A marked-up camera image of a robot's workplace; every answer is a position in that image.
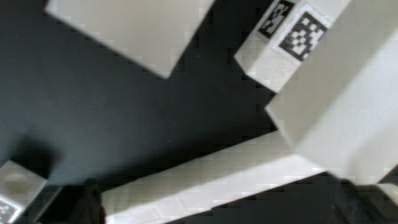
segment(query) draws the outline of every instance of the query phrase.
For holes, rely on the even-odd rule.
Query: black tabletop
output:
[[[0,1],[1,163],[29,164],[49,184],[95,178],[111,187],[273,130],[273,93],[232,60],[267,4],[216,1],[161,80],[40,0]]]

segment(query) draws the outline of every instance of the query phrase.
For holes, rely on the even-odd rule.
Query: qr-like code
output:
[[[15,208],[3,201],[0,201],[0,224],[8,223],[13,213]]]
[[[324,32],[324,25],[305,12],[278,44],[278,47],[298,61],[305,60]]]
[[[292,6],[294,6],[294,4],[287,1],[280,1],[276,3],[276,6],[275,6],[275,8],[271,10],[271,13],[269,13],[269,16],[267,16],[267,18],[264,20],[264,23],[262,23],[262,25],[259,27],[259,30],[257,30],[267,38],[271,38],[271,36],[273,36],[276,28],[278,28],[278,26],[282,24],[282,21],[283,21],[287,15],[289,15],[289,11],[292,9]]]

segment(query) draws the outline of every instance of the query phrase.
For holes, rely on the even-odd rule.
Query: white block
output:
[[[351,1],[266,108],[291,149],[356,185],[398,164],[395,9]]]
[[[45,180],[13,162],[0,168],[0,223],[12,223],[45,185]]]
[[[106,223],[166,223],[323,171],[275,132],[104,192]]]
[[[398,205],[398,186],[394,184],[376,184],[376,187],[388,196],[390,201]]]
[[[273,9],[278,10],[278,2],[282,2],[280,4],[287,4],[283,3],[285,1],[273,1],[269,9],[262,15],[262,18],[234,55],[246,75],[275,92],[280,91],[285,81],[289,80],[289,77],[301,64],[301,60],[298,60],[296,57],[291,56],[285,48],[280,47],[280,43],[287,40],[285,38],[291,37],[291,30],[296,30],[294,25],[299,22],[303,13],[310,14],[319,24],[324,26],[321,30],[326,30],[346,8],[349,0],[287,0],[287,2],[294,4],[294,7],[283,20],[280,20],[280,16],[273,18],[271,21],[275,23],[282,21],[282,23],[273,35],[266,37],[259,32],[259,29],[264,26],[269,15],[273,15]],[[296,48],[301,48],[299,50],[314,48],[317,40],[326,33],[321,30],[315,30],[312,31],[312,35],[303,36],[305,39],[312,41],[296,46]]]
[[[45,12],[166,78],[211,4],[212,0],[51,0]]]

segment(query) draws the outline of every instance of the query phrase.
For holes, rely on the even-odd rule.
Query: dark gray floor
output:
[[[273,93],[232,60],[267,4],[216,1],[159,80],[44,15],[40,0],[0,0],[0,163],[49,167],[51,184],[97,178],[111,187],[273,130]]]
[[[170,224],[347,224],[333,210],[339,186],[319,174]]]

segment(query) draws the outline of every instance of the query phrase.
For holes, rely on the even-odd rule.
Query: white panel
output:
[[[166,78],[211,4],[212,0],[51,0],[45,12]]]
[[[106,221],[164,223],[323,171],[275,132],[104,192]]]
[[[355,184],[398,163],[395,8],[351,2],[266,108],[291,149]]]

